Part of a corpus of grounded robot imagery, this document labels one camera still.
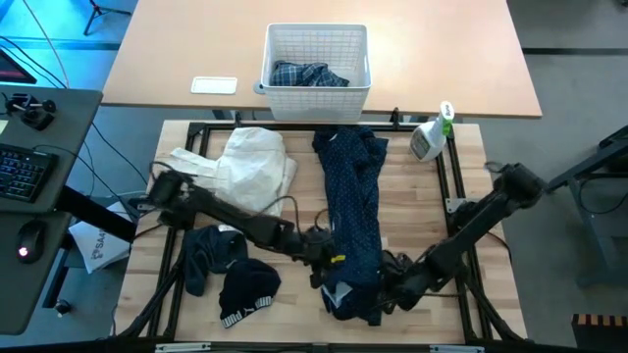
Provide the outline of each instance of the white laundry basket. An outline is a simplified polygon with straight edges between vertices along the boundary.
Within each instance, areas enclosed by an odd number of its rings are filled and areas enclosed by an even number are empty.
[[[371,87],[366,26],[271,24],[266,31],[262,85],[275,119],[356,122]],[[271,86],[275,63],[328,64],[348,87]]]

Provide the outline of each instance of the white spray bottle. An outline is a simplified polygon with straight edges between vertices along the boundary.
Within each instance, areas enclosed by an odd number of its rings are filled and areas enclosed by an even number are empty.
[[[452,123],[453,106],[444,101],[441,103],[439,116],[434,121],[421,124],[414,129],[410,139],[410,152],[420,162],[435,159],[445,147]]]

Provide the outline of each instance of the floor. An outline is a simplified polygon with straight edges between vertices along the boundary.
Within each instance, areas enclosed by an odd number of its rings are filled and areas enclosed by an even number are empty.
[[[103,0],[100,5],[132,11],[134,3]],[[91,35],[84,37],[82,31],[91,12],[87,0],[30,0],[29,4],[56,39],[72,87],[101,89],[129,18],[107,15],[96,20]],[[614,0],[508,0],[508,5],[524,48],[628,49],[628,11]],[[22,1],[0,0],[0,33],[15,39],[29,55],[62,77]],[[601,138],[627,124],[625,50],[623,55],[621,51],[587,50],[568,54],[526,55],[544,112],[541,120],[465,119],[465,123],[481,125],[491,160],[522,162],[541,177],[551,178],[591,154]],[[50,86],[45,80],[40,83]],[[211,116],[211,111],[203,110],[101,108],[95,122],[116,148],[144,169],[153,156],[163,120]],[[125,177],[126,172],[121,171],[131,169],[95,131],[89,133],[87,144],[96,171],[116,192],[144,189],[139,177]],[[103,161],[110,165],[100,167]],[[69,185],[86,192],[91,186],[88,170],[77,164]],[[618,184],[615,195],[626,190],[628,184]],[[102,185],[96,186],[94,194],[108,196]],[[578,275],[593,268],[595,259],[588,255],[589,243],[566,189],[503,224],[532,339],[573,346],[572,314],[628,315],[628,289],[598,286],[583,290],[575,284]],[[0,336],[0,347],[107,335],[124,269],[122,262],[90,276],[84,270],[71,270],[61,296],[75,311],[58,319],[50,310],[37,309],[26,332]]]

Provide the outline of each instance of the wooden table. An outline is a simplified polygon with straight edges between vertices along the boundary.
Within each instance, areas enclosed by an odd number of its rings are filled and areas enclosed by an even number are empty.
[[[183,147],[189,122],[165,121],[157,147],[157,160],[163,160],[176,147]],[[486,161],[480,129],[476,125],[454,125],[459,160],[467,197],[481,198],[492,189],[491,178],[483,170]],[[298,163],[289,194],[299,204],[302,227],[312,225],[318,211],[327,207],[324,174],[311,147],[312,131],[283,131],[288,154]],[[222,154],[229,131],[213,131],[207,156]],[[408,152],[408,132],[377,135],[390,140],[388,156],[379,177],[382,241],[392,252],[405,252],[413,259],[431,244],[446,236],[445,216],[440,195],[436,163],[419,164]],[[294,220],[294,210],[286,203],[283,218]],[[157,215],[142,218],[137,231],[153,227]],[[201,215],[196,227],[211,220]],[[122,287],[116,322],[118,330],[129,326],[144,307],[157,282],[164,250],[166,230],[148,232],[133,245],[129,267]],[[494,233],[502,235],[501,227]],[[176,258],[181,245],[179,234]],[[485,237],[477,244],[481,273],[488,297],[515,332],[525,336],[512,269],[506,250],[494,239]],[[255,248],[249,255],[275,267],[282,284],[275,303],[259,310],[232,328],[220,322],[219,293],[224,276],[210,275],[202,297],[183,294],[177,340],[258,341],[258,342],[343,342],[343,343],[460,343],[463,341],[458,303],[455,298],[424,297],[410,312],[396,310],[384,315],[382,325],[370,328],[364,321],[340,322],[323,306],[320,290],[309,285],[309,268],[288,257]],[[454,291],[453,281],[443,292]],[[165,328],[170,297],[164,301],[159,333]],[[477,319],[477,311],[472,315]],[[475,320],[476,332],[480,332]]]
[[[368,28],[373,86],[364,113],[538,118],[541,108],[504,0],[140,0],[104,105],[268,109],[253,91],[266,27]],[[191,94],[195,76],[237,77],[235,95]]]

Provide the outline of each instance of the monitor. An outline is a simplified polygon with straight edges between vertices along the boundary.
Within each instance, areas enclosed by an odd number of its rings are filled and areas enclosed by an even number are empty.
[[[37,83],[35,77],[24,70],[13,58],[0,49],[0,81]]]

